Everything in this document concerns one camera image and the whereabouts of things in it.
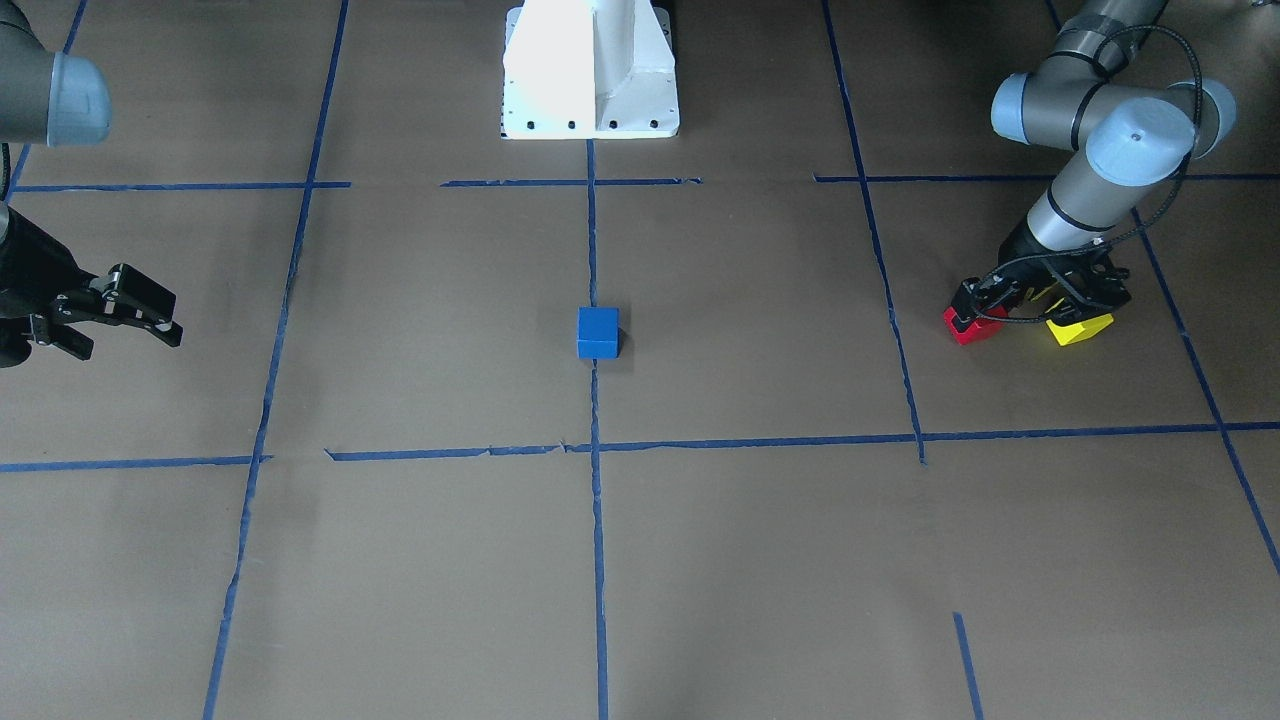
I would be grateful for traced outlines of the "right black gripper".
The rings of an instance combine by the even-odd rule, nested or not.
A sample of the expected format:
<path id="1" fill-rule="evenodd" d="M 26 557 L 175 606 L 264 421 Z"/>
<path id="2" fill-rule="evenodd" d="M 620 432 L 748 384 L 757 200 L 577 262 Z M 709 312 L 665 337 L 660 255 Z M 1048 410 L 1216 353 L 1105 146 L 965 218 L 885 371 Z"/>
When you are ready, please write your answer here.
<path id="1" fill-rule="evenodd" d="M 183 338 L 175 307 L 175 293 L 137 268 L 86 272 L 65 245 L 3 206 L 1 368 L 24 363 L 33 342 L 88 361 L 93 341 L 68 325 L 78 322 L 134 327 L 175 348 Z"/>

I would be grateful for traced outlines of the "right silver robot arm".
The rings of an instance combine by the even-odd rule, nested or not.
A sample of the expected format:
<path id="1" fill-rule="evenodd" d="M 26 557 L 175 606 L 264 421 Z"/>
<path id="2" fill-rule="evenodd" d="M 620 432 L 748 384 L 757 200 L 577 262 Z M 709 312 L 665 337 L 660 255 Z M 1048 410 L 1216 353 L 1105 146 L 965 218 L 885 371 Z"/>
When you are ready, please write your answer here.
<path id="1" fill-rule="evenodd" d="M 3 187 L 12 178 L 13 143 L 49 147 L 102 142 L 113 105 L 101 70 L 88 59 L 47 50 L 14 3 L 3 3 Z M 3 366 L 18 366 L 33 347 L 59 348 L 87 361 L 93 341 L 76 323 L 128 325 L 175 348 L 184 331 L 175 295 L 129 264 L 101 275 L 9 202 L 1 209 Z"/>

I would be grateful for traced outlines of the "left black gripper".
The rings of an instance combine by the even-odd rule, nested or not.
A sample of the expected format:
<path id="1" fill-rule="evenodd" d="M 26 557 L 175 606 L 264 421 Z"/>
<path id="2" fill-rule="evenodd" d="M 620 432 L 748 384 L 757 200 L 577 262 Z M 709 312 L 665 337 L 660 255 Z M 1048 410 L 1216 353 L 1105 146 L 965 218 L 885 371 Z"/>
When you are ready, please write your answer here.
<path id="1" fill-rule="evenodd" d="M 992 307 L 1010 311 L 1027 302 L 1042 305 L 1039 318 L 1051 325 L 1076 325 L 1103 316 L 1132 301 L 1129 270 L 1116 266 L 1110 243 L 1088 241 L 1080 249 L 1051 251 L 1028 225 L 1016 225 L 1000 246 L 1000 279 L 982 284 L 965 279 L 948 307 L 961 318 L 988 316 Z"/>

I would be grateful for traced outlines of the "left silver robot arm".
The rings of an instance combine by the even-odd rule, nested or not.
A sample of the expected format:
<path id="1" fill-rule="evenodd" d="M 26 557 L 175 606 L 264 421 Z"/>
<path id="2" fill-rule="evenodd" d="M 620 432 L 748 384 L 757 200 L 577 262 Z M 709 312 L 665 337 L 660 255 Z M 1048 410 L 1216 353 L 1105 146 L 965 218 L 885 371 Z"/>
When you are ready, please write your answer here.
<path id="1" fill-rule="evenodd" d="M 1192 161 L 1236 122 L 1231 91 L 1203 76 L 1188 41 L 1160 24 L 1162 1 L 1088 1 L 1059 31 L 1032 73 L 1007 77 L 989 113 L 993 131 L 1071 159 L 1012 228 L 995 268 L 963 281 L 943 313 L 960 345 L 1020 322 L 1044 324 L 1061 345 L 1087 340 L 1132 299 L 1126 269 L 1110 255 L 1116 225 L 1153 188 L 1175 199 Z M 1166 88 L 1116 82 L 1152 35 L 1178 44 L 1190 78 Z"/>

